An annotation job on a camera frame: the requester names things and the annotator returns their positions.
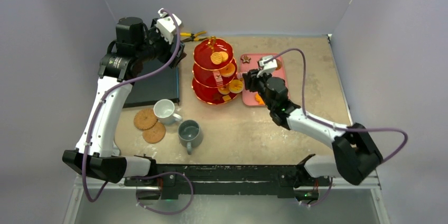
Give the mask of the brown croissant bread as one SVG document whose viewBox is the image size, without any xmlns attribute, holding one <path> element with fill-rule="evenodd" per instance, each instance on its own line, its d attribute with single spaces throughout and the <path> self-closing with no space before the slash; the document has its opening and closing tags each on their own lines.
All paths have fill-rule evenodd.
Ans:
<svg viewBox="0 0 448 224">
<path fill-rule="evenodd" d="M 276 61 L 276 71 L 277 70 L 280 70 L 282 67 L 283 67 L 283 63 L 282 63 L 282 61 L 280 60 L 280 59 L 275 59 L 275 61 Z"/>
</svg>

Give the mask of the yellow glazed donut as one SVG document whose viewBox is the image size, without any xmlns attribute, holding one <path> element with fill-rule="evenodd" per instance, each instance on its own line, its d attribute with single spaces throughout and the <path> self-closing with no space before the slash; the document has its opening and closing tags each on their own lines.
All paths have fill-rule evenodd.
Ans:
<svg viewBox="0 0 448 224">
<path fill-rule="evenodd" d="M 241 93 L 244 90 L 244 83 L 239 79 L 232 80 L 229 85 L 228 89 L 233 94 Z"/>
</svg>

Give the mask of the white ceramic mug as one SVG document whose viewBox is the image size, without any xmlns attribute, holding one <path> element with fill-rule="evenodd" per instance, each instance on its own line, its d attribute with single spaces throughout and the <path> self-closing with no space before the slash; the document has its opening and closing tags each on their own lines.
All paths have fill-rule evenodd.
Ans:
<svg viewBox="0 0 448 224">
<path fill-rule="evenodd" d="M 172 125 L 183 120 L 182 116 L 176 113 L 175 104 L 168 99 L 162 99 L 155 103 L 153 112 L 158 121 L 164 125 Z"/>
</svg>

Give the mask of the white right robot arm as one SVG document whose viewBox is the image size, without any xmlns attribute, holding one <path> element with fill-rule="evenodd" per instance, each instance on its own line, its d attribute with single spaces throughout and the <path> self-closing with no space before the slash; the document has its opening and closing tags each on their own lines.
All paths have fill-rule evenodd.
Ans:
<svg viewBox="0 0 448 224">
<path fill-rule="evenodd" d="M 260 95 L 273 122 L 285 129 L 305 134 L 332 149 L 333 156 L 314 155 L 303 161 L 297 180 L 310 185 L 320 176 L 340 176 L 352 185 L 359 185 L 384 158 L 364 126 L 319 122 L 318 117 L 305 114 L 300 105 L 288 97 L 282 78 L 258 70 L 243 73 L 245 89 Z"/>
</svg>

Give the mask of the orange glazed donut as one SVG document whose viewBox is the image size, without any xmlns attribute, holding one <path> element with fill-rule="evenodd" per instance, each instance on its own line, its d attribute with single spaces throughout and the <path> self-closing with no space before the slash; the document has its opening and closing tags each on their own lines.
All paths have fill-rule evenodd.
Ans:
<svg viewBox="0 0 448 224">
<path fill-rule="evenodd" d="M 219 70 L 222 77 L 231 77 L 236 72 L 236 66 L 233 63 L 229 63 L 226 67 Z"/>
</svg>

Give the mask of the round yellow cracker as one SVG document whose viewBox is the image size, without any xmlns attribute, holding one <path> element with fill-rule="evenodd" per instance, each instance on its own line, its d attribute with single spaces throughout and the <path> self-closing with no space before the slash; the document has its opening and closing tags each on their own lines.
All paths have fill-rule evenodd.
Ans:
<svg viewBox="0 0 448 224">
<path fill-rule="evenodd" d="M 221 55 L 222 62 L 226 62 L 229 59 L 229 55 L 225 51 L 220 51 L 219 54 Z"/>
<path fill-rule="evenodd" d="M 220 52 L 213 52 L 210 56 L 210 60 L 213 64 L 218 65 L 223 62 L 223 57 Z"/>
</svg>

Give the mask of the grey ceramic mug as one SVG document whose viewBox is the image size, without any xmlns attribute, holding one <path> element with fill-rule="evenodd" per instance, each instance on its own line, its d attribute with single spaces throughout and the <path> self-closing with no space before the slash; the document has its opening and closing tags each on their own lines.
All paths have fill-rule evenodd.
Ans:
<svg viewBox="0 0 448 224">
<path fill-rule="evenodd" d="M 178 127 L 178 138 L 188 155 L 203 141 L 203 131 L 195 120 L 185 120 Z"/>
</svg>

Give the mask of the fish shaped yellow cookie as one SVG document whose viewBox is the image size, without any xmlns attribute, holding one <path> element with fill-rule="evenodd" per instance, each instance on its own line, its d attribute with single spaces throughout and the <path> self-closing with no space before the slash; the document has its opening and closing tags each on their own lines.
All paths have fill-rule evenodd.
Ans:
<svg viewBox="0 0 448 224">
<path fill-rule="evenodd" d="M 265 105 L 265 102 L 258 93 L 255 94 L 255 100 L 258 102 L 259 105 Z"/>
</svg>

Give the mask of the woven round coaster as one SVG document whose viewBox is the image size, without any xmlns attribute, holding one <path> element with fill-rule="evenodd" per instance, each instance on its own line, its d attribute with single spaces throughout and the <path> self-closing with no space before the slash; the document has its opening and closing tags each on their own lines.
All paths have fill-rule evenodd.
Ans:
<svg viewBox="0 0 448 224">
<path fill-rule="evenodd" d="M 157 117 L 152 108 L 140 110 L 133 120 L 134 126 L 140 130 L 147 130 L 152 128 L 157 123 Z"/>
<path fill-rule="evenodd" d="M 144 130 L 142 133 L 142 137 L 145 142 L 149 144 L 155 144 L 160 142 L 166 134 L 166 128 L 165 126 L 157 122 L 153 127 L 150 129 Z"/>
</svg>

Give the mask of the round yellow cracker bottom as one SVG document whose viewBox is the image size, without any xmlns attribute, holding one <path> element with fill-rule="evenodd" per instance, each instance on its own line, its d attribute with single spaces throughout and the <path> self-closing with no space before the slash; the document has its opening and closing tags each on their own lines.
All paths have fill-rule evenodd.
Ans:
<svg viewBox="0 0 448 224">
<path fill-rule="evenodd" d="M 220 51 L 219 54 L 221 55 L 222 62 L 226 62 L 229 59 L 229 55 L 225 51 Z"/>
</svg>

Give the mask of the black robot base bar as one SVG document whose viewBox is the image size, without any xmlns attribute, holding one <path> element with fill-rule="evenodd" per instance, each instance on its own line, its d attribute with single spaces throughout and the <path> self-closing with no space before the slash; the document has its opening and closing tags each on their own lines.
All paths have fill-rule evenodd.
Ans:
<svg viewBox="0 0 448 224">
<path fill-rule="evenodd" d="M 195 195 L 274 195 L 316 199 L 317 189 L 330 184 L 327 175 L 313 178 L 304 163 L 296 165 L 161 164 L 148 178 L 126 178 L 125 186 L 156 187 L 162 199 Z"/>
</svg>

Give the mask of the square yellow cracker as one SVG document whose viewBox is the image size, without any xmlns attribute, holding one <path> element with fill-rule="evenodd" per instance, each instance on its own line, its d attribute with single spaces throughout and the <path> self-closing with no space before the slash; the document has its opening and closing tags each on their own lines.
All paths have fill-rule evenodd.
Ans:
<svg viewBox="0 0 448 224">
<path fill-rule="evenodd" d="M 232 100 L 232 98 L 229 95 L 225 95 L 222 97 L 223 102 L 228 102 L 230 100 Z"/>
</svg>

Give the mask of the yellow handled pliers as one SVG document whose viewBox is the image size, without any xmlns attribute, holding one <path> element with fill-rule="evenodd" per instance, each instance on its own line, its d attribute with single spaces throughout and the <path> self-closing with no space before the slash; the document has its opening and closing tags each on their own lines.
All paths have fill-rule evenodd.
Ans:
<svg viewBox="0 0 448 224">
<path fill-rule="evenodd" d="M 197 33 L 189 33 L 189 32 L 181 32 L 180 36 L 182 38 L 182 42 L 201 42 L 203 40 L 208 39 L 209 37 L 206 36 L 208 32 L 207 31 L 200 31 Z"/>
</svg>

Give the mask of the round yellow cracker top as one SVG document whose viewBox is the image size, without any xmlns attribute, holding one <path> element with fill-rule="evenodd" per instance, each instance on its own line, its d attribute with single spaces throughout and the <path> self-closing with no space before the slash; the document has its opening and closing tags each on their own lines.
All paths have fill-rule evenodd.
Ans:
<svg viewBox="0 0 448 224">
<path fill-rule="evenodd" d="M 223 57 L 220 52 L 213 52 L 210 56 L 210 60 L 213 64 L 218 65 L 223 62 Z"/>
</svg>

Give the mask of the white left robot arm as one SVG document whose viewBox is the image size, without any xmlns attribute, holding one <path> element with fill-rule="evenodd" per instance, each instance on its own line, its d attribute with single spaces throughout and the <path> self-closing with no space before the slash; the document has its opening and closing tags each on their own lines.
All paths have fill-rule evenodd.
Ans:
<svg viewBox="0 0 448 224">
<path fill-rule="evenodd" d="M 121 156 L 115 145 L 115 131 L 124 103 L 146 61 L 163 63 L 161 72 L 175 67 L 184 58 L 184 44 L 178 30 L 182 21 L 161 14 L 151 26 L 138 17 L 121 18 L 116 24 L 116 38 L 100 60 L 96 98 L 85 130 L 73 150 L 63 153 L 62 161 L 84 178 L 117 183 L 136 176 L 143 186 L 157 181 L 153 160 L 142 156 Z"/>
</svg>

